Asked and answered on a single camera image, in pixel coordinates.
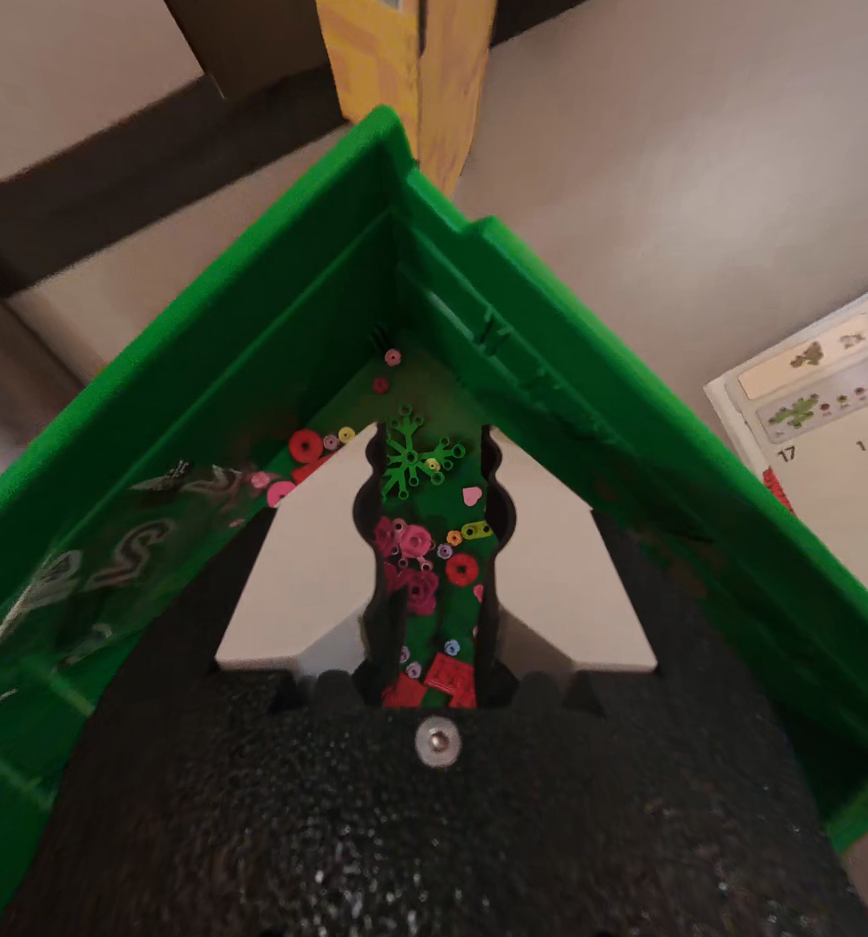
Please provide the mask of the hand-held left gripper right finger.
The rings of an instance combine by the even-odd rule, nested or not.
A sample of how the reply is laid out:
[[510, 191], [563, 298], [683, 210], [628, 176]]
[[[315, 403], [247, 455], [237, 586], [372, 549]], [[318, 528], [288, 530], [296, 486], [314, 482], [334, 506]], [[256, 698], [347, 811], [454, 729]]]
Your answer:
[[590, 504], [498, 427], [482, 433], [487, 558], [475, 637], [480, 709], [528, 684], [584, 705], [594, 676], [659, 673]]

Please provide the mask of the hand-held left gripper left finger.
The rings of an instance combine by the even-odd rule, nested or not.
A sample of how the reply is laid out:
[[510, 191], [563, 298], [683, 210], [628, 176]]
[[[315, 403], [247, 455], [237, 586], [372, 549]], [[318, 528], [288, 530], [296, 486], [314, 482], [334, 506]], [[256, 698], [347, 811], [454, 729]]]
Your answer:
[[282, 673], [313, 700], [340, 684], [381, 704], [407, 619], [374, 536], [385, 442], [369, 424], [278, 503], [218, 645], [220, 670]]

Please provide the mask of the pile of small lego pieces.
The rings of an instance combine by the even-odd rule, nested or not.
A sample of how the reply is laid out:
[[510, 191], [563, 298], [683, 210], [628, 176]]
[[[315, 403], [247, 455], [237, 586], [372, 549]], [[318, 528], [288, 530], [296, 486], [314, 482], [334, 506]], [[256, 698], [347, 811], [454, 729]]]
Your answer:
[[282, 479], [267, 494], [278, 503], [369, 424], [387, 423], [409, 404], [426, 421], [425, 443], [448, 437], [465, 445], [466, 458], [440, 488], [423, 484], [404, 502], [382, 502], [375, 543], [391, 586], [407, 597], [404, 642], [395, 682], [381, 705], [414, 709], [446, 706], [473, 709], [475, 637], [484, 596], [487, 558], [496, 539], [485, 517], [486, 481], [481, 468], [483, 408], [430, 355], [403, 348], [406, 357], [389, 376], [372, 362], [330, 396], [331, 381], [319, 376], [315, 389], [292, 399], [274, 393]]

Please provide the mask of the green lego plant stem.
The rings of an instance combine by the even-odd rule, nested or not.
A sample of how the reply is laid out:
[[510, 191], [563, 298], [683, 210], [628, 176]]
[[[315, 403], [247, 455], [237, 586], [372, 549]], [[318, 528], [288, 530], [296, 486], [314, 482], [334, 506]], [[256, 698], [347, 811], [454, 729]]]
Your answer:
[[448, 437], [425, 443], [418, 434], [425, 419], [409, 404], [398, 407], [385, 428], [386, 463], [381, 475], [381, 499], [404, 502], [423, 484], [440, 488], [449, 473], [467, 456], [465, 445]]

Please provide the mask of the green plastic bin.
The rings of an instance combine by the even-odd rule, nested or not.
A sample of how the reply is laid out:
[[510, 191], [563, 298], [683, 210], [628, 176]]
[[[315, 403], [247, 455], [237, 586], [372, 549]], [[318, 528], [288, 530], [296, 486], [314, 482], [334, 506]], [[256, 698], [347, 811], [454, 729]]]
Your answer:
[[[269, 398], [433, 357], [592, 507], [659, 664], [584, 705], [316, 699], [215, 654], [276, 507]], [[0, 675], [0, 935], [868, 935], [868, 592], [386, 107], [0, 477], [0, 610], [129, 480], [255, 467], [147, 626]]]

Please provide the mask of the yellow lego box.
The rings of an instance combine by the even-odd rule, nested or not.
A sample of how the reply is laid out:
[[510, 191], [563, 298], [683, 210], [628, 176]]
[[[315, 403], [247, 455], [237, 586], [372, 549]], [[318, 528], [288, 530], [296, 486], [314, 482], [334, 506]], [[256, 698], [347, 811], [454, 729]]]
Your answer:
[[343, 117], [392, 108], [420, 169], [451, 197], [475, 138], [496, 1], [318, 1]]

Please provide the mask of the clear plastic bag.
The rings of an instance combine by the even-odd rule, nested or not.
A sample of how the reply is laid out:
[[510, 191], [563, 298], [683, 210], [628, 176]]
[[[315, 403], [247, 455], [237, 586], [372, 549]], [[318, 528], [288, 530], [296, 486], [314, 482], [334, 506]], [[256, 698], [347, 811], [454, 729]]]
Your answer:
[[54, 541], [0, 610], [0, 675], [135, 634], [247, 520], [257, 468], [180, 460], [128, 480]]

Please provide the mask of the white instruction booklet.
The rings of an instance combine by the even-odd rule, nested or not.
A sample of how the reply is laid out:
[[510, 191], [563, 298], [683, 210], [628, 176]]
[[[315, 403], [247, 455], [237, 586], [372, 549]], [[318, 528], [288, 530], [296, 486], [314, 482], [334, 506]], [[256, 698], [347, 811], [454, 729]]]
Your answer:
[[868, 497], [868, 290], [709, 381], [734, 451], [806, 518]]

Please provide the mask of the brown cardboard box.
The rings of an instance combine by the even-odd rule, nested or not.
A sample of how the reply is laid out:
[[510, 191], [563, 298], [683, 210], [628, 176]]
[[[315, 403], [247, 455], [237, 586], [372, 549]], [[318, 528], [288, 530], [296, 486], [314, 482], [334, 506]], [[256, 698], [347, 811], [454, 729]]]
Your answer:
[[227, 100], [329, 64], [314, 1], [166, 1], [198, 63]]

